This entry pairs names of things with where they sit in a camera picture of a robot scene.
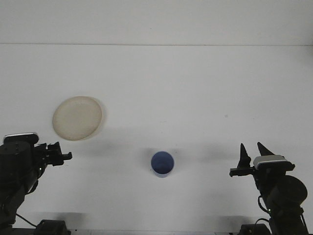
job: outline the blue plastic cup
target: blue plastic cup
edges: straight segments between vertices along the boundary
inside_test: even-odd
[[[171,173],[174,167],[174,159],[167,152],[157,152],[151,159],[151,167],[158,177],[164,178]]]

